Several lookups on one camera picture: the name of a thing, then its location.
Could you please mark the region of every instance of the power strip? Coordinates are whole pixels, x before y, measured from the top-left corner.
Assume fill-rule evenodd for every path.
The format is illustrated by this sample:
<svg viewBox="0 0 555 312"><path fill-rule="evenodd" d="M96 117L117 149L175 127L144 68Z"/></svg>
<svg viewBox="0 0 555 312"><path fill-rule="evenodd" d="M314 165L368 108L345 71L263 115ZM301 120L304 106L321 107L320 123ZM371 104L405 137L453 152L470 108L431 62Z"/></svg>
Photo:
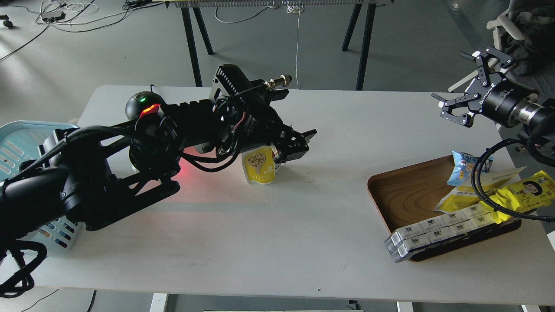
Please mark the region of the power strip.
<svg viewBox="0 0 555 312"><path fill-rule="evenodd" d="M65 13L63 11L45 12L41 14L42 21L47 23L61 21L64 18Z"/></svg>

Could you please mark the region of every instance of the gray floor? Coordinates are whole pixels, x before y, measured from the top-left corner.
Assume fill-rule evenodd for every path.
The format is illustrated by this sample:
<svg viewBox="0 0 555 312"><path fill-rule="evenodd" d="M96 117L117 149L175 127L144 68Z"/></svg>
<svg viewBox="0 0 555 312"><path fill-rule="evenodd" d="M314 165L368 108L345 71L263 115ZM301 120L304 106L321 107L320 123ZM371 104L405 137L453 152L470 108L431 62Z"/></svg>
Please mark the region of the gray floor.
<svg viewBox="0 0 555 312"><path fill-rule="evenodd" d="M38 10L40 1L14 4ZM487 21L504 11L507 0L385 2L376 12L364 90L439 92L472 71L458 56L492 45ZM117 12L121 1L98 0L93 17ZM220 18L237 20L259 8L222 8ZM341 43L351 6L307 7L300 16L298 78L301 89L352 90L362 42L361 13L350 50ZM194 25L205 86L219 63L238 64L251 79L295 76L297 15L267 9L239 24L222 24L213 9L202 9L214 56L205 53ZM43 27L22 8L0 7L17 26L0 28L0 56L19 47ZM82 29L74 26L72 30ZM79 117L94 90L105 84L194 86L181 12L163 6L134 12L106 29L63 33L48 29L36 41L0 64L0 124L14 120L66 122ZM125 103L114 103L123 109ZM519 157L513 157L515 163ZM37 288L18 299L0 299L0 310L19 311L55 289ZM92 291L63 289L31 311L86 311ZM93 311L148 311L152 294L100 291ZM236 298L172 295L167 311L347 310L343 300ZM361 302L366 311L395 311L395 303ZM518 306L414 304L415 311L520 311Z"/></svg>

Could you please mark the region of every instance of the light blue plastic basket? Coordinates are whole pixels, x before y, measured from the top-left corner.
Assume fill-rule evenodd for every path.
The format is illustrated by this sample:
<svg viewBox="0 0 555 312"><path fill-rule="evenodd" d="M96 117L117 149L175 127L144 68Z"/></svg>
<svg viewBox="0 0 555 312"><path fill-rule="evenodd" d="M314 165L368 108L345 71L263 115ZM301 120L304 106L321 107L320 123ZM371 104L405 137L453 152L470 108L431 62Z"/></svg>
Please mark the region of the light blue plastic basket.
<svg viewBox="0 0 555 312"><path fill-rule="evenodd" d="M55 129L76 127L68 123L26 120L0 127L0 180L16 175L22 162L38 159L38 146L52 135ZM31 240L44 244L49 256L60 256L71 248L80 228L80 224L61 217L41 227Z"/></svg>

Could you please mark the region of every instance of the yellow packaging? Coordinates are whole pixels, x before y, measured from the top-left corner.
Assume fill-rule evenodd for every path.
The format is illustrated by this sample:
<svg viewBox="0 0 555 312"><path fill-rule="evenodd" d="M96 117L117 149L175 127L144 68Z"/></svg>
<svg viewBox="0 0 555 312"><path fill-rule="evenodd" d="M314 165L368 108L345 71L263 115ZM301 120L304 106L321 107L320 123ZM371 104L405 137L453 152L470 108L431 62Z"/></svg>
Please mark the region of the yellow packaging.
<svg viewBox="0 0 555 312"><path fill-rule="evenodd" d="M507 181L522 171L522 169L524 169L524 167L507 169L500 172L482 173L482 188L486 192L492 192L494 188L501 187L507 183ZM443 197L434 210L450 213L477 204L479 201L480 199L472 189L471 179L465 179L461 185L453 188L449 194Z"/></svg>
<svg viewBox="0 0 555 312"><path fill-rule="evenodd" d="M495 195L490 198L507 209L525 213L551 204L551 200L555 199L555 182L542 170L527 179L497 189ZM480 203L493 211L486 203ZM511 217L501 212L492 212L492 216L496 223Z"/></svg>
<svg viewBox="0 0 555 312"><path fill-rule="evenodd" d="M275 180L274 151L270 146L243 153L242 164L248 183L270 184Z"/></svg>

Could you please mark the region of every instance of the wooden tray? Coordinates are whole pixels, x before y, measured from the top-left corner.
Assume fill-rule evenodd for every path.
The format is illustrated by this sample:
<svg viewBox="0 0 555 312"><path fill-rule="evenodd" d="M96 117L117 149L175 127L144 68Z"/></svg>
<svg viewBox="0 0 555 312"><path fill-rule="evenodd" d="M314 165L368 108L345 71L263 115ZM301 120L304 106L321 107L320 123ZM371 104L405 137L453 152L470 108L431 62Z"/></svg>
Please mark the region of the wooden tray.
<svg viewBox="0 0 555 312"><path fill-rule="evenodd" d="M426 220L438 215L433 211L437 203L447 195L453 187L447 185L454 163L453 156L445 156L420 164L380 173L368 179L368 192L376 204L384 223L392 233L394 230ZM479 241L518 229L520 219L487 227L464 239L459 239L436 248L426 249L411 258L421 261L433 256L447 253Z"/></svg>

